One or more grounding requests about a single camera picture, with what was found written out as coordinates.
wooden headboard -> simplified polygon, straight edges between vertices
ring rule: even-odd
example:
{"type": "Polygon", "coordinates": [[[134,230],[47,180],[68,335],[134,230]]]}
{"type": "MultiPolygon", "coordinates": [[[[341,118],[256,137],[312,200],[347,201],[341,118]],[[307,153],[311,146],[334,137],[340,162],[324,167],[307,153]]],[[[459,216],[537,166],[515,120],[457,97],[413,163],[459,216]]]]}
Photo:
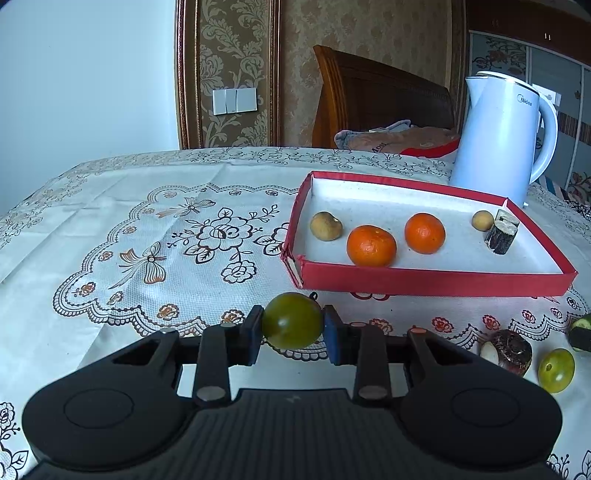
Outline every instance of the wooden headboard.
{"type": "Polygon", "coordinates": [[[336,148],[341,130],[367,131],[410,120],[418,127],[454,128],[444,86],[383,63],[316,45],[323,86],[312,147],[336,148]]]}

tangerine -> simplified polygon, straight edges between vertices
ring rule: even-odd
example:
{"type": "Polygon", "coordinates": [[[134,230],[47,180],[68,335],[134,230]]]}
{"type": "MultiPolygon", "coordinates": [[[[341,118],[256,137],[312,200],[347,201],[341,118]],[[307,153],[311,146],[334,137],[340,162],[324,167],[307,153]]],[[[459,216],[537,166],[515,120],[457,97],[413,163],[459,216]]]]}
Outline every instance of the tangerine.
{"type": "Polygon", "coordinates": [[[445,228],[439,218],[429,213],[417,213],[408,219],[404,238],[415,252],[430,255],[445,242],[445,228]]]}
{"type": "Polygon", "coordinates": [[[349,234],[347,255],[358,267],[387,267],[396,257],[396,240],[386,230],[361,225],[349,234]]]}

green cherry tomato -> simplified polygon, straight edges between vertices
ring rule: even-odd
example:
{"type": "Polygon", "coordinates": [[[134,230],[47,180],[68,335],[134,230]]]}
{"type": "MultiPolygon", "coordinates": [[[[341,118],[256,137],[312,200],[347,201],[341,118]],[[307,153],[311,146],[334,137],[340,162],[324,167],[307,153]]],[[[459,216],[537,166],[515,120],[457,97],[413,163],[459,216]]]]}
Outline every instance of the green cherry tomato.
{"type": "Polygon", "coordinates": [[[269,302],[262,318],[262,334],[281,350],[298,350],[314,343],[322,334],[320,306],[306,295],[289,291],[269,302]]]}
{"type": "Polygon", "coordinates": [[[574,377],[574,358],[564,348],[548,353],[538,367],[540,386],[549,393],[562,392],[574,377]]]}

white wall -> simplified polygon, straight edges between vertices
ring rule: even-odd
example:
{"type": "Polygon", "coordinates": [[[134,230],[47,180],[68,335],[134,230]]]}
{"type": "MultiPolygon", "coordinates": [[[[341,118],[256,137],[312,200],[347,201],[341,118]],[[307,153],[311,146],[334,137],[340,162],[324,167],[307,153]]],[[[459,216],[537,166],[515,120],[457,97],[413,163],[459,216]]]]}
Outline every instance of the white wall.
{"type": "Polygon", "coordinates": [[[174,0],[0,9],[0,216],[87,160],[178,149],[174,0]]]}

table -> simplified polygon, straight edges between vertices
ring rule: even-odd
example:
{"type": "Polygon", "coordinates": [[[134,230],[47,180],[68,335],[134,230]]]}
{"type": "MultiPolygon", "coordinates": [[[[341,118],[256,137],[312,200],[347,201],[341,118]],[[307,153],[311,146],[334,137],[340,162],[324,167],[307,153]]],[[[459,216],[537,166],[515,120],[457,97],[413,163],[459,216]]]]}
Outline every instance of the table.
{"type": "MultiPolygon", "coordinates": [[[[294,290],[278,254],[310,170],[446,184],[452,167],[449,155],[212,148],[107,158],[50,181],[0,218],[0,480],[34,465],[20,417],[40,387],[139,336],[170,326],[199,335],[294,290]]],[[[346,322],[372,323],[389,335],[422,326],[475,351],[510,328],[532,344],[537,365],[549,350],[568,348],[563,332],[590,312],[591,225],[537,184],[527,201],[528,214],[579,271],[563,297],[319,292],[319,303],[335,305],[346,322]]],[[[580,480],[591,478],[591,355],[575,356],[573,383],[556,395],[564,426],[549,461],[563,478],[580,480]]],[[[190,391],[186,372],[181,394],[190,391]]],[[[254,367],[230,369],[234,394],[240,387],[350,390],[353,375],[354,368],[326,360],[322,340],[299,351],[264,345],[254,367]]],[[[526,378],[536,381],[535,368],[526,378]]],[[[404,394],[403,383],[394,375],[395,394],[404,394]]]]}

